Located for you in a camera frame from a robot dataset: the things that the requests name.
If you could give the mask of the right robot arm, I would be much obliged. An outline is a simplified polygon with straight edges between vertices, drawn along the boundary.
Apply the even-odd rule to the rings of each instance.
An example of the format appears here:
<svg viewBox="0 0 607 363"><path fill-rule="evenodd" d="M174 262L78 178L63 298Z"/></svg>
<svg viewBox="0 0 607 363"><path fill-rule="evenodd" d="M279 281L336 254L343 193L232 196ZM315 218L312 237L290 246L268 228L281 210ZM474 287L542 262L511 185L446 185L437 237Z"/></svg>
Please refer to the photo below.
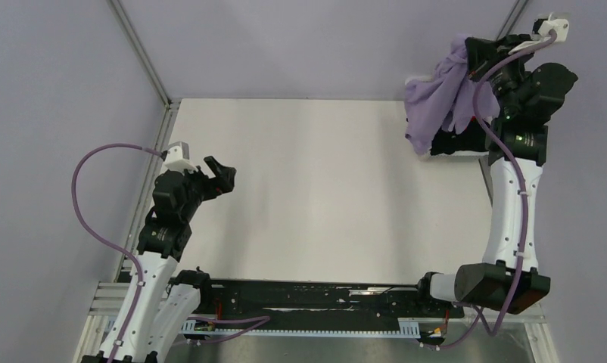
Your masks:
<svg viewBox="0 0 607 363"><path fill-rule="evenodd" d="M509 35L456 42L429 82L406 88L406 138L419 154L466 136L488 156L490 233L482 260L453 274L429 272L415 294L423 315L445 302L517 315L544 298L551 280L539 271L534 220L546 162L548 122L577 75L557 63L525 64L559 34Z"/></svg>

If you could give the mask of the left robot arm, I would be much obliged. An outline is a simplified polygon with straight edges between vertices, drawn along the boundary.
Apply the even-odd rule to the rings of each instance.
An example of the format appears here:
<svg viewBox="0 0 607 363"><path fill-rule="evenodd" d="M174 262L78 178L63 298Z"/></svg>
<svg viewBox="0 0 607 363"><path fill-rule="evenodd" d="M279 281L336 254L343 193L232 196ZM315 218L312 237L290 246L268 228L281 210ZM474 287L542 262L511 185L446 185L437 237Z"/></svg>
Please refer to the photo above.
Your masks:
<svg viewBox="0 0 607 363"><path fill-rule="evenodd" d="M121 309L98 351L83 362L163 362L188 315L213 306L209 274L183 270L173 277L198 207L235 186L236 168L212 156L204 162L212 175L187 159L165 162L166 171L154 181Z"/></svg>

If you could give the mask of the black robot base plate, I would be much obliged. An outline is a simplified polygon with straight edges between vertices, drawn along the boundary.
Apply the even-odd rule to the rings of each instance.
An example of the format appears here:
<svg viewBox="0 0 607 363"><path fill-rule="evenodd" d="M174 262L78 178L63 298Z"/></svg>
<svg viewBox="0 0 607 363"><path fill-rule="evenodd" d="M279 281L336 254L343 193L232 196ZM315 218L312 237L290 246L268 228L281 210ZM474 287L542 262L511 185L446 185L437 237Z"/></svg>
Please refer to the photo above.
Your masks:
<svg viewBox="0 0 607 363"><path fill-rule="evenodd" d="M241 327L268 316L267 330L398 330L401 318L463 318L464 311L431 298L414 284L349 284L305 281L214 279L197 315L213 315Z"/></svg>

